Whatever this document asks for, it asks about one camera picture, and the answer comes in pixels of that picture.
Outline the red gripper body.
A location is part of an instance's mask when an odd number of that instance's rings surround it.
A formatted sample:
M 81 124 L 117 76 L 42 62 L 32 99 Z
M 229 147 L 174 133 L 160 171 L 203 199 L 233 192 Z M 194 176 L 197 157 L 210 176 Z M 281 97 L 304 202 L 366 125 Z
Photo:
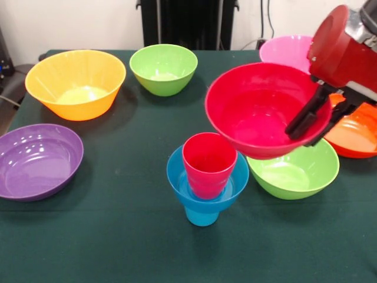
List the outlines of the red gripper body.
M 307 58 L 317 79 L 376 101 L 376 4 L 334 8 L 315 32 Z

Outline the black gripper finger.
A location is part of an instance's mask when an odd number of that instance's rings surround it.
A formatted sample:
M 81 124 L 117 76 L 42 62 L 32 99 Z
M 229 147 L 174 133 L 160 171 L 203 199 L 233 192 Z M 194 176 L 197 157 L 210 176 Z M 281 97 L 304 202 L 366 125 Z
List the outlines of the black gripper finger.
M 329 100 L 333 87 L 327 83 L 319 84 L 313 97 L 301 109 L 297 116 L 286 127 L 285 133 L 292 140 L 302 137 L 317 119 L 317 112 Z
M 314 137 L 310 142 L 306 143 L 305 147 L 315 146 L 322 138 L 326 136 L 326 134 L 329 131 L 331 131 L 332 128 L 335 127 L 335 125 L 338 122 L 340 122 L 340 120 L 344 116 L 350 115 L 356 110 L 356 108 L 357 106 L 354 106 L 353 104 L 349 103 L 347 100 L 344 100 L 343 102 L 338 103 L 332 110 L 332 114 L 331 114 L 328 124 L 316 137 Z

